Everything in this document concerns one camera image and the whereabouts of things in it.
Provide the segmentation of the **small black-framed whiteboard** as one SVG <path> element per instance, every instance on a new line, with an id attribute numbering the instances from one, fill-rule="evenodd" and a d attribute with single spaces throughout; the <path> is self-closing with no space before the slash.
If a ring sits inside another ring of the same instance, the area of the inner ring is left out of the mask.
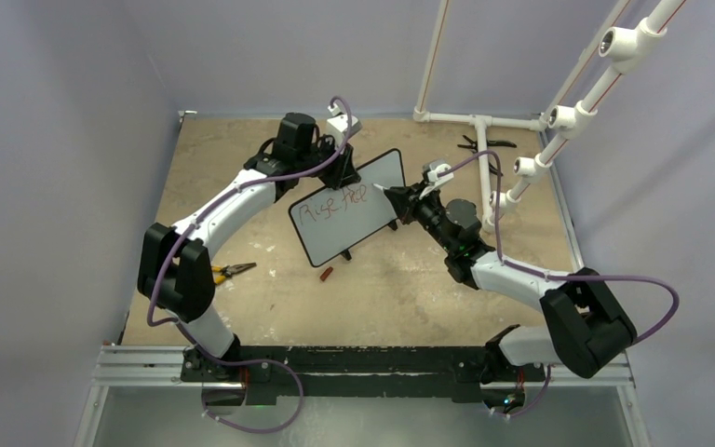
<path id="1" fill-rule="evenodd" d="M 292 203 L 288 215 L 308 263 L 320 267 L 349 252 L 397 216 L 384 193 L 372 184 L 403 186 L 402 153 L 392 148 L 357 168 L 361 182 L 339 190 L 321 187 Z"/>

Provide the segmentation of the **red marker cap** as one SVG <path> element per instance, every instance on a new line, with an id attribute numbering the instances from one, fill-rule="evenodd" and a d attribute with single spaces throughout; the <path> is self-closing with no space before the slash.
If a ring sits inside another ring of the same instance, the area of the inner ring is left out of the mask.
<path id="1" fill-rule="evenodd" d="M 332 266 L 327 267 L 319 276 L 319 280 L 321 282 L 324 282 L 328 279 L 328 277 L 332 274 L 334 268 Z"/>

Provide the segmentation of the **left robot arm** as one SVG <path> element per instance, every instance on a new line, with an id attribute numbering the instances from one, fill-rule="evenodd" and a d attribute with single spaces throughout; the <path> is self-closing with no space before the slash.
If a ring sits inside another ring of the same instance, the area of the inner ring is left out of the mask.
<path id="1" fill-rule="evenodd" d="M 206 353 L 204 368 L 216 380 L 230 380 L 239 372 L 240 341 L 214 306 L 213 256 L 302 178 L 318 178 L 330 189 L 357 183 L 349 141 L 361 128 L 356 116 L 341 110 L 325 127 L 310 115 L 288 113 L 276 136 L 260 145 L 220 193 L 177 223 L 153 223 L 145 231 L 137 291 L 149 301 L 147 323 L 161 325 L 155 311 L 167 311 L 165 321 Z"/>

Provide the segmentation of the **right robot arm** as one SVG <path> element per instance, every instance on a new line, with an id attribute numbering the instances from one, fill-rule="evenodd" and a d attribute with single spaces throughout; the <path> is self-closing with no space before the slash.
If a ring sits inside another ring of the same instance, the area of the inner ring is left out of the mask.
<path id="1" fill-rule="evenodd" d="M 492 376 L 507 379 L 524 365 L 559 363 L 591 378 L 636 342 L 635 325 L 596 271 L 547 274 L 506 257 L 481 238 L 472 202 L 443 204 L 438 192 L 423 190 L 416 183 L 381 192 L 402 224 L 418 223 L 445 250 L 444 263 L 456 282 L 500 293 L 544 316 L 542 326 L 506 329 L 490 341 L 494 347 L 485 365 Z"/>

